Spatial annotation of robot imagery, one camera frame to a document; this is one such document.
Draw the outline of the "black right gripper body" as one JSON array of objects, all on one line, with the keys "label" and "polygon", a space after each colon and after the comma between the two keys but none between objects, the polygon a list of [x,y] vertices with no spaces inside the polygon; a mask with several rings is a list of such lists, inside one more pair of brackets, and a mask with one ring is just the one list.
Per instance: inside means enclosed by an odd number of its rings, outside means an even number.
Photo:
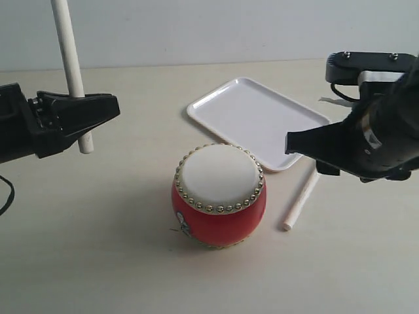
[{"label": "black right gripper body", "polygon": [[418,62],[404,73],[363,71],[359,101],[342,122],[341,170],[364,183],[418,170]]}]

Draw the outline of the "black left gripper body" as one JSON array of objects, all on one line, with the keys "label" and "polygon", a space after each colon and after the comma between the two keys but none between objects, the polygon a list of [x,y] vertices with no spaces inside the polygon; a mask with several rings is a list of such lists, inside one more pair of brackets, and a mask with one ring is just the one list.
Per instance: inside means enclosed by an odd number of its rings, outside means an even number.
[{"label": "black left gripper body", "polygon": [[1,163],[29,155],[43,158],[37,136],[42,130],[45,104],[39,97],[26,99],[18,83],[1,86]]}]

